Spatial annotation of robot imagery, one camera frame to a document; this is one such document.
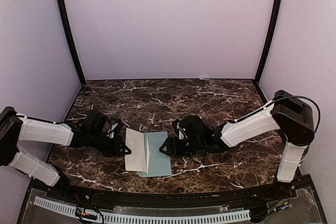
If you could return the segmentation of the white-sleeved right robot arm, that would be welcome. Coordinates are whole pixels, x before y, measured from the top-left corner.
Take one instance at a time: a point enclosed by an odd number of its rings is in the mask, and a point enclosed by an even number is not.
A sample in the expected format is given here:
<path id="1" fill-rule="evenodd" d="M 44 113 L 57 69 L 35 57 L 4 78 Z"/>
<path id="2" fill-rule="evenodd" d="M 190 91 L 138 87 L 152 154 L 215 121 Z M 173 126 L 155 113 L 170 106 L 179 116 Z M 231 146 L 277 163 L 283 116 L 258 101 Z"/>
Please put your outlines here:
<path id="1" fill-rule="evenodd" d="M 318 108 L 309 97 L 279 90 L 260 108 L 217 126 L 212 140 L 225 148 L 233 148 L 257 136 L 277 133 L 283 151 L 276 181 L 290 183 L 315 138 L 320 120 L 314 119 L 313 109 Z"/>

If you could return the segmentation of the white-sleeved robot arm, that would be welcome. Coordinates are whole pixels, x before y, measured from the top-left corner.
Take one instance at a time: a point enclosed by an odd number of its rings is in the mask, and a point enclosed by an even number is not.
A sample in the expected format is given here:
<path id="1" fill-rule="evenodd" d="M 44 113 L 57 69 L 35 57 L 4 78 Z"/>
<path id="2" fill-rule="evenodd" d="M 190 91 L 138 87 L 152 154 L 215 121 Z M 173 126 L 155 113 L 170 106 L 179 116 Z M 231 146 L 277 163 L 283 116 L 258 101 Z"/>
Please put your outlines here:
<path id="1" fill-rule="evenodd" d="M 26 143 L 70 146 L 74 135 L 66 123 L 33 119 L 7 106 L 1 111 L 1 166 L 12 167 L 54 187 L 64 175 L 25 149 Z"/>
<path id="2" fill-rule="evenodd" d="M 313 109 L 318 108 L 309 97 L 279 90 L 260 108 L 217 126 L 212 140 L 225 148 L 233 148 L 257 136 L 277 133 L 283 151 L 276 181 L 290 183 L 315 138 L 320 120 L 314 119 Z"/>

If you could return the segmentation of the white-sleeved left robot arm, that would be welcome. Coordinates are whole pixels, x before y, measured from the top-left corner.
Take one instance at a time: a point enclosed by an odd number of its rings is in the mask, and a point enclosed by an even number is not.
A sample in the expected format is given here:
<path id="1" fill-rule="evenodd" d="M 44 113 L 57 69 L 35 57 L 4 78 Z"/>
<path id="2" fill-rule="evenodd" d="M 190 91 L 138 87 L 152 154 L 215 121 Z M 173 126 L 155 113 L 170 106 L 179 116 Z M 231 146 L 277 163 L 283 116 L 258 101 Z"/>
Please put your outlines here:
<path id="1" fill-rule="evenodd" d="M 1 111 L 1 166 L 12 167 L 54 187 L 64 175 L 25 149 L 26 143 L 70 146 L 74 135 L 66 123 L 33 119 L 7 106 Z"/>

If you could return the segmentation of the blue-grey envelope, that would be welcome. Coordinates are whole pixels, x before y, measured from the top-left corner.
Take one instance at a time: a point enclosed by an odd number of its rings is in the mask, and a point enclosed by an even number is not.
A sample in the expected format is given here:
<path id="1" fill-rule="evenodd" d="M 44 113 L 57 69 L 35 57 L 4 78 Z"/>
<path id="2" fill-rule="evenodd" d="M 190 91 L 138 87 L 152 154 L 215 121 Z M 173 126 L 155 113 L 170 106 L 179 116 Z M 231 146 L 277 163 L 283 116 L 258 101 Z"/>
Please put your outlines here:
<path id="1" fill-rule="evenodd" d="M 172 175 L 171 158 L 160 152 L 160 147 L 167 137 L 167 132 L 144 133 L 146 172 L 137 172 L 139 177 L 168 177 Z"/>

